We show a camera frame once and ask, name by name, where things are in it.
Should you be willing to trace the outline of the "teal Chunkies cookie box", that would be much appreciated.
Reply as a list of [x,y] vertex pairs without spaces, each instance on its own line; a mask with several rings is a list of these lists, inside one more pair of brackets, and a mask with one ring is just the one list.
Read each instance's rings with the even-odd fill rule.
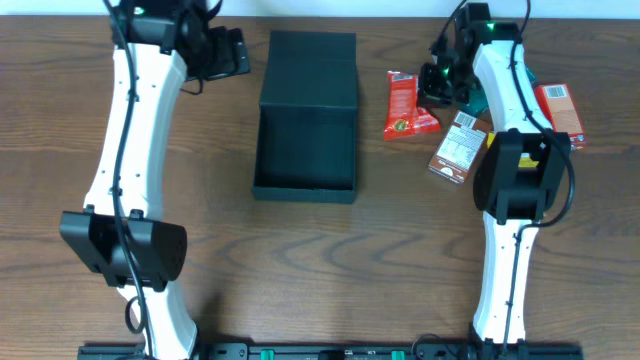
[[478,85],[469,91],[469,99],[460,102],[458,108],[474,117],[486,111],[502,118],[514,111],[520,103],[514,80],[524,80],[525,87],[531,87],[527,67],[516,70],[516,76],[509,65],[481,65],[476,69]]

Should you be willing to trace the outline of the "red snack bag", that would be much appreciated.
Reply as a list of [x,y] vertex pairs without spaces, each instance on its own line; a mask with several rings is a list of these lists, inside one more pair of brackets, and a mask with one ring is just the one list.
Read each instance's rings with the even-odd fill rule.
[[434,133],[441,129],[439,120],[426,108],[418,105],[418,77],[399,71],[388,71],[390,93],[385,141],[420,134]]

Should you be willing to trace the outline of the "dark green box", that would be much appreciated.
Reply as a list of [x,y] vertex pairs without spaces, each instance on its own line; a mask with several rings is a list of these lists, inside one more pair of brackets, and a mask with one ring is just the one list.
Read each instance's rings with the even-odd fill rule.
[[271,32],[259,110],[255,199],[354,202],[355,34]]

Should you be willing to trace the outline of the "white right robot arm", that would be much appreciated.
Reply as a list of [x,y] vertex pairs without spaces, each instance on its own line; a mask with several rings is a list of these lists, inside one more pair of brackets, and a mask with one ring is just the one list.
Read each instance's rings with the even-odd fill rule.
[[496,21],[485,2],[462,1],[430,47],[418,77],[420,105],[469,104],[483,93],[494,139],[477,168],[473,198],[486,235],[480,302],[462,359],[568,358],[578,348],[530,345],[523,321],[529,259],[538,231],[558,223],[575,194],[571,143],[536,99],[524,61],[524,24]]

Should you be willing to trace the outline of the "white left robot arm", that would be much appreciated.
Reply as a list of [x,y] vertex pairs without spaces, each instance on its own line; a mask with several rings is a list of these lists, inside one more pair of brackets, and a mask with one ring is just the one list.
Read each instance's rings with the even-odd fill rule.
[[141,359],[190,359],[198,328],[179,281],[184,227],[163,218],[163,176],[174,108],[188,82],[246,74],[239,29],[212,27],[218,1],[107,3],[114,82],[103,149],[80,211],[59,232],[126,301],[125,323],[144,338]]

